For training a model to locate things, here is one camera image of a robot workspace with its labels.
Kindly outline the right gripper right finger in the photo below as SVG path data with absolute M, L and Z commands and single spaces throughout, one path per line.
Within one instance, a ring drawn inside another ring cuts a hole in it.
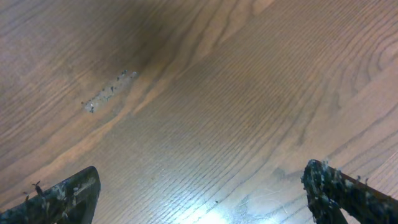
M 308 209 L 317 224 L 346 223 L 342 211 L 361 224 L 397 223 L 397 200 L 327 163 L 308 161 L 301 177 Z

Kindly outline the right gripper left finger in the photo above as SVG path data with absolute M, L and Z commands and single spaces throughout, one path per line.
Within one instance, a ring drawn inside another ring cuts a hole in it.
M 25 193 L 20 204 L 1 212 L 1 224 L 91 224 L 101 191 L 99 173 L 89 166 L 43 190 L 32 184 L 35 195 Z

